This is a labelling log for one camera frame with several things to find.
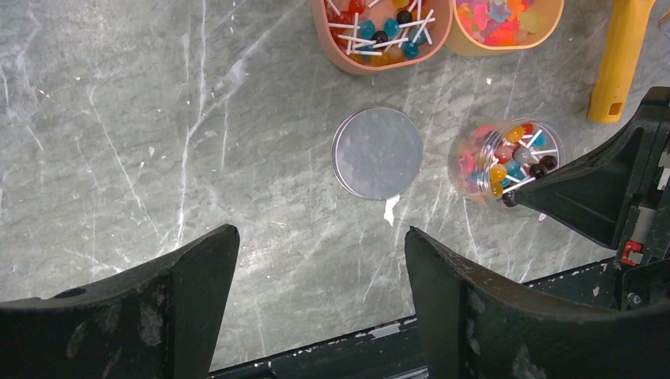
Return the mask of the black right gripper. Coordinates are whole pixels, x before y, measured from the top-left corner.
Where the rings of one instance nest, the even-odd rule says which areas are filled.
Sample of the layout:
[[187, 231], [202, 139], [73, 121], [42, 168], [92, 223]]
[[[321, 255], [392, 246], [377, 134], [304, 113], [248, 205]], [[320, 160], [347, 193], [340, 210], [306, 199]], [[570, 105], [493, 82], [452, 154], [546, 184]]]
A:
[[669, 88], [652, 87], [625, 128], [514, 200], [607, 249], [622, 238], [621, 263], [642, 267], [669, 258], [668, 181]]

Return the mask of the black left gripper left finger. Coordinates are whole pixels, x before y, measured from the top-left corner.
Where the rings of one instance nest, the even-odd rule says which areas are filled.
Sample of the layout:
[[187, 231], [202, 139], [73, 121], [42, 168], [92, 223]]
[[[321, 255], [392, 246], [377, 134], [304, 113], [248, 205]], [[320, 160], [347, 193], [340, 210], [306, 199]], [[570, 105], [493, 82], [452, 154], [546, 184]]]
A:
[[3, 302], [2, 377], [207, 377], [239, 244], [226, 224], [53, 298]]

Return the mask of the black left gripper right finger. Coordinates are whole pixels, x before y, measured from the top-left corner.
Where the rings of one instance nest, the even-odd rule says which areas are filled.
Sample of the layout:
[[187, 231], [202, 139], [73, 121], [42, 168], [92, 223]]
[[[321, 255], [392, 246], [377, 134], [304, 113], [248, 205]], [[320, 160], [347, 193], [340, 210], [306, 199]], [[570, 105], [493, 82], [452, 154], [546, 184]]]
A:
[[433, 378], [666, 378], [669, 304], [621, 312], [507, 279], [411, 227], [405, 257]]

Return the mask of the clear plastic jar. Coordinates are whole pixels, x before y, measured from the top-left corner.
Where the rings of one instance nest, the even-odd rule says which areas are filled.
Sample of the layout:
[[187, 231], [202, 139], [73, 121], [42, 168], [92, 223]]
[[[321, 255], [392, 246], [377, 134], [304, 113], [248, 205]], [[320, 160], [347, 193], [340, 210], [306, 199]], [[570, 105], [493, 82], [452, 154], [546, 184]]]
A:
[[453, 143], [449, 173], [458, 192], [495, 211], [531, 216], [514, 195], [567, 162], [555, 128], [531, 118], [466, 126]]

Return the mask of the yellow plastic scoop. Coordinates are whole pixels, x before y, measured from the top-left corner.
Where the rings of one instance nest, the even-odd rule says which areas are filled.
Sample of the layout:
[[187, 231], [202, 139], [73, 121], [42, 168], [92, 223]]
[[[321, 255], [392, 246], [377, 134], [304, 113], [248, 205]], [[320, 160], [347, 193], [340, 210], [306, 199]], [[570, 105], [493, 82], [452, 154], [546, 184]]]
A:
[[589, 120], [599, 123], [620, 120], [654, 4], [654, 0], [613, 2], [606, 46], [590, 99]]

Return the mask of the yellow oval gummy tray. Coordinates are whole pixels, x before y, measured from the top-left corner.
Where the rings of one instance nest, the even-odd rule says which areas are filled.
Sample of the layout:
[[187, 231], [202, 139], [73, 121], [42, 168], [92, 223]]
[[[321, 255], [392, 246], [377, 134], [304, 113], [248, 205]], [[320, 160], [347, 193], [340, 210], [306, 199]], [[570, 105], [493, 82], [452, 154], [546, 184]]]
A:
[[556, 0], [452, 1], [445, 46], [469, 57], [530, 49], [554, 32], [563, 8]]

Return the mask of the pink oval lollipop tray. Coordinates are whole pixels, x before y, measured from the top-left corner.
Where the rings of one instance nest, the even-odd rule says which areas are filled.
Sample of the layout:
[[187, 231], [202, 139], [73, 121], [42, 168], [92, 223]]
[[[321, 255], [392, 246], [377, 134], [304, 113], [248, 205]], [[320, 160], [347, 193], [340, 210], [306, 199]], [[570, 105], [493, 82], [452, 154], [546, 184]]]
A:
[[451, 1], [312, 1], [319, 42], [329, 60], [355, 75], [423, 62], [452, 26]]

